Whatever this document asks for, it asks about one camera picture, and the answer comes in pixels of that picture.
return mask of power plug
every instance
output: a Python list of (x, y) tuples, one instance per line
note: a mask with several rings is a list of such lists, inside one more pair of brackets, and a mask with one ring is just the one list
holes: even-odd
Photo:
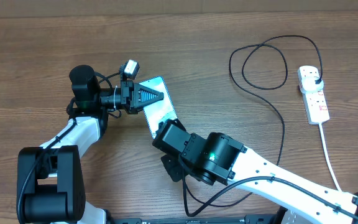
[[(302, 91), (302, 83), (319, 78), (318, 69), (309, 65), (302, 66), (298, 69), (298, 78), (300, 89)], [(321, 85), (316, 84), (315, 88), (309, 88), (309, 90), (316, 89), (315, 91), (302, 91), (309, 124), (319, 124), (329, 120), (327, 102), (324, 96), (324, 91), (323, 89), (320, 89), (320, 87)]]

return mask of wood grain surface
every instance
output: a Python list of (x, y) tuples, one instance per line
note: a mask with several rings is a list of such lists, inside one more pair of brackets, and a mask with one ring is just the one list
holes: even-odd
[[(233, 84), (227, 66), (234, 49), (285, 34), (310, 37), (321, 51), (331, 115), (324, 124), (331, 163), (342, 189), (358, 191), (358, 11), (0, 19), (0, 223), (17, 223), (18, 152), (42, 144), (66, 126), (65, 107), (73, 97), (68, 73), (81, 64), (109, 75), (126, 60), (137, 60), (137, 81), (163, 76), (189, 132), (203, 137), (212, 131), (226, 133), (275, 162), (281, 122), (268, 105)], [(249, 51), (235, 55), (234, 76), (283, 115), (286, 136), (280, 165), (334, 188), (318, 127), (307, 123), (296, 76), (299, 66), (318, 66), (316, 52), (303, 39), (271, 44), (287, 58), (288, 81), (282, 88), (256, 90), (241, 80)], [(284, 71), (280, 55), (270, 49), (256, 52), (246, 66), (249, 80), (262, 86), (280, 84)], [(185, 217), (181, 183), (172, 182), (165, 172), (163, 153), (152, 147), (144, 115), (125, 114), (110, 119), (108, 126), (81, 160), (87, 201), (114, 217)], [(192, 178), (188, 182), (202, 200), (223, 187)], [(233, 190), (216, 203), (233, 202), (244, 194)], [(198, 206), (190, 200), (190, 210)], [(277, 209), (253, 195), (232, 208), (208, 208), (200, 217)]]

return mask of green led indicator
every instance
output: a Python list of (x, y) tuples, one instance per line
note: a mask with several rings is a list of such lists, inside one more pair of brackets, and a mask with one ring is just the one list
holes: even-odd
[(214, 160), (215, 160), (215, 154), (211, 153), (211, 154), (209, 155), (209, 159), (210, 159), (211, 161), (214, 161)]

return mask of white plug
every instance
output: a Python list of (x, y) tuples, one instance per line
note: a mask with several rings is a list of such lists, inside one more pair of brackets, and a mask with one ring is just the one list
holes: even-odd
[(309, 65), (302, 66), (298, 69), (298, 78), (309, 124), (328, 121), (329, 113), (323, 92), (324, 82), (315, 84), (315, 80), (319, 79), (318, 69)]

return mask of power strip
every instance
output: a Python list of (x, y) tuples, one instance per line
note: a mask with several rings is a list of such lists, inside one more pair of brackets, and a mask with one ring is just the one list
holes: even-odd
[(303, 102), (305, 103), (305, 110), (309, 124), (318, 124), (318, 127), (320, 129), (321, 142), (323, 144), (324, 156), (326, 158), (329, 172), (333, 177), (333, 181), (335, 183), (336, 188), (338, 189), (338, 191), (341, 192), (342, 190), (338, 184), (338, 181), (336, 180), (333, 168), (331, 167), (331, 163), (329, 161), (326, 140), (323, 132), (322, 123), (329, 120), (327, 102), (322, 89), (323, 85), (316, 84), (316, 86), (313, 86), (313, 82), (308, 82), (310, 84), (308, 86), (308, 89), (315, 89), (316, 91), (305, 91), (302, 85), (302, 83), (307, 83), (303, 82), (305, 80), (315, 80), (319, 78), (318, 69), (309, 65), (302, 66), (298, 69), (298, 78), (299, 87), (303, 95)]
[[(298, 69), (300, 88), (302, 88), (302, 79), (315, 77), (319, 78), (318, 69), (316, 67), (305, 65)], [(309, 124), (319, 124), (329, 120), (327, 102), (323, 90), (312, 93), (302, 93), (302, 95)]]

